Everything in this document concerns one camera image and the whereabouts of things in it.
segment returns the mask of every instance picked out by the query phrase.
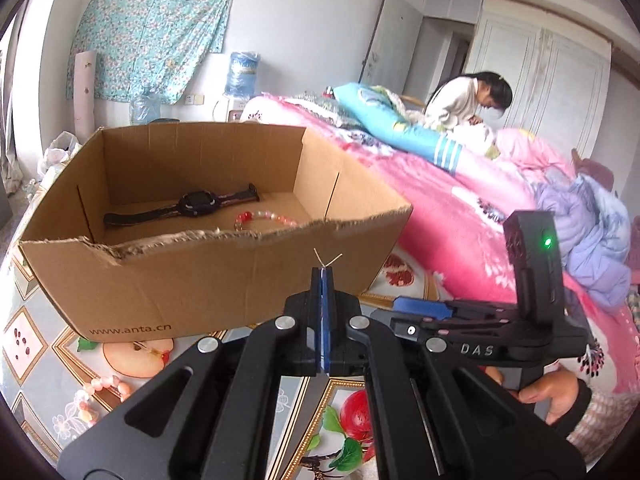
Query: white sweater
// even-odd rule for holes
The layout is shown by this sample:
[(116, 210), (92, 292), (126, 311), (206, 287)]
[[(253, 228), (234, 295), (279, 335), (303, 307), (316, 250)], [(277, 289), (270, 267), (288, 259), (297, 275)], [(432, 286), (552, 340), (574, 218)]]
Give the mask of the white sweater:
[(478, 80), (457, 77), (444, 85), (425, 111), (428, 122), (437, 121), (446, 130), (465, 124), (478, 110)]

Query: black cuff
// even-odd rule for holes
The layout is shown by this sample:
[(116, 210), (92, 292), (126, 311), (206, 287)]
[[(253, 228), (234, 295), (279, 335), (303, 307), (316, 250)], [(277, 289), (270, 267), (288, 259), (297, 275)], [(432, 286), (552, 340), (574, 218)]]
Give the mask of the black cuff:
[(563, 438), (567, 438), (584, 417), (584, 413), (591, 402), (591, 389), (587, 384), (578, 379), (578, 397), (574, 405), (562, 417), (551, 425)]

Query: cardboard box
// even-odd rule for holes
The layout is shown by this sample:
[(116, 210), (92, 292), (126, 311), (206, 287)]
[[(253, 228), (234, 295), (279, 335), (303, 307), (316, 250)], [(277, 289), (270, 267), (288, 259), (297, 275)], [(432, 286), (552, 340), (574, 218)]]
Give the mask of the cardboard box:
[[(188, 192), (257, 187), (259, 203), (201, 218), (105, 227), (107, 212), (172, 205)], [(297, 227), (255, 221), (270, 210)], [(411, 205), (319, 134), (288, 126), (159, 123), (98, 131), (43, 197), (20, 248), (53, 305), (99, 342), (260, 323), (307, 290), (316, 248), (339, 253), (335, 286), (373, 282)]]

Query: human hand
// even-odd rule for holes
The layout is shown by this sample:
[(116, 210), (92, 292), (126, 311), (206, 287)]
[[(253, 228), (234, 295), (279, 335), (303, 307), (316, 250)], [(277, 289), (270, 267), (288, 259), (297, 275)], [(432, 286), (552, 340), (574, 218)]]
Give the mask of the human hand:
[[(502, 385), (502, 374), (488, 366), (485, 373)], [(567, 414), (578, 398), (578, 378), (569, 370), (556, 370), (540, 377), (535, 383), (511, 394), (523, 404), (534, 404), (551, 399), (546, 423), (551, 425)]]

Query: black hair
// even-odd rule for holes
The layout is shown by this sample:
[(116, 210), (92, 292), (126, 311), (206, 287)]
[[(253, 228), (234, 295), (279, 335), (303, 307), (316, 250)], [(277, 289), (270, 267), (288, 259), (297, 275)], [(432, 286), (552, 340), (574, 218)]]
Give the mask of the black hair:
[(482, 81), (485, 85), (488, 85), (490, 88), (489, 95), (491, 99), (494, 100), (495, 105), (500, 110), (506, 110), (511, 106), (513, 102), (513, 91), (511, 90), (511, 86), (509, 83), (505, 81), (505, 79), (495, 72), (477, 72), (475, 74), (461, 74), (455, 77), (451, 77), (447, 80), (444, 80), (442, 83), (438, 85), (436, 91), (431, 95), (427, 105), (433, 101), (433, 98), (436, 97), (436, 94), (442, 89), (442, 87), (454, 79), (458, 79), (459, 77), (468, 77), (469, 79), (477, 79), (478, 81)]

